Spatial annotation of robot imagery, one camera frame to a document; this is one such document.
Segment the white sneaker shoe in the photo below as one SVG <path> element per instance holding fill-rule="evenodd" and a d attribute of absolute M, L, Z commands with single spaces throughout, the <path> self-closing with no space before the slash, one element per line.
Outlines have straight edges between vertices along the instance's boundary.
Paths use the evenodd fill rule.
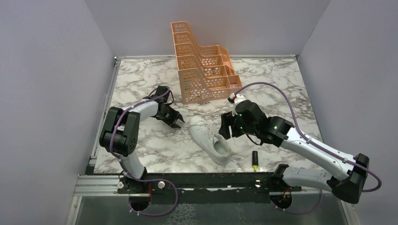
<path fill-rule="evenodd" d="M 226 139 L 200 116 L 193 116 L 187 125 L 192 140 L 218 165 L 229 163 L 232 151 Z"/>

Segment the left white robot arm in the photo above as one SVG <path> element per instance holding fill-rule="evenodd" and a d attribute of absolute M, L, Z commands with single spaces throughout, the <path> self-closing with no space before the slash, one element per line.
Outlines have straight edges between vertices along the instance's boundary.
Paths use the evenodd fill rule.
<path fill-rule="evenodd" d="M 135 152 L 139 125 L 148 118 L 161 120 L 171 128 L 180 128 L 185 123 L 171 104 L 144 99 L 127 108 L 111 107 L 99 138 L 100 146 L 117 159 L 124 175 L 130 179 L 130 187 L 138 193 L 147 188 L 148 182 L 166 182 L 165 179 L 146 179 L 146 168 Z"/>

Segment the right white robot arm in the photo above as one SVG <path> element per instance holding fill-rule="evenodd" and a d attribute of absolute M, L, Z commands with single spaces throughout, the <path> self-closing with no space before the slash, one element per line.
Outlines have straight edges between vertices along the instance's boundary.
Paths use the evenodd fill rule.
<path fill-rule="evenodd" d="M 367 179 L 370 159 L 336 150 L 301 132 L 288 120 L 268 117 L 250 100 L 235 106 L 235 111 L 221 115 L 219 129 L 225 139 L 242 135 L 255 136 L 261 144 L 272 144 L 293 151 L 320 166 L 321 170 L 279 165 L 271 177 L 271 186 L 278 191 L 286 187 L 305 186 L 331 192 L 347 203 L 357 204 Z"/>

